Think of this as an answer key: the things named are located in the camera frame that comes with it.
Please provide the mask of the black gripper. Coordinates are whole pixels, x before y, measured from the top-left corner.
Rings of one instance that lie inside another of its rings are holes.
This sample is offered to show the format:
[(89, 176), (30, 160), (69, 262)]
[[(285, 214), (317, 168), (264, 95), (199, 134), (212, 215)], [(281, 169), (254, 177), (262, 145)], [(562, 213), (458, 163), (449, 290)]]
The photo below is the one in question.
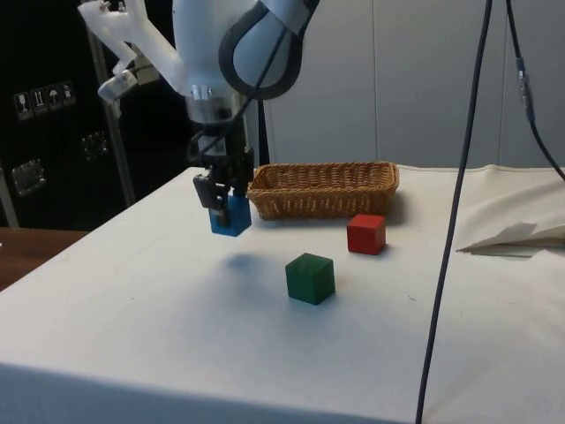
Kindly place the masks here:
[(204, 168), (213, 176), (199, 174), (192, 181), (202, 207), (218, 223), (228, 222), (228, 190), (214, 179), (231, 179), (232, 195), (245, 198), (254, 165), (254, 153), (247, 145), (245, 130), (238, 127), (227, 133), (224, 130), (221, 125), (200, 126), (188, 145), (189, 165)]

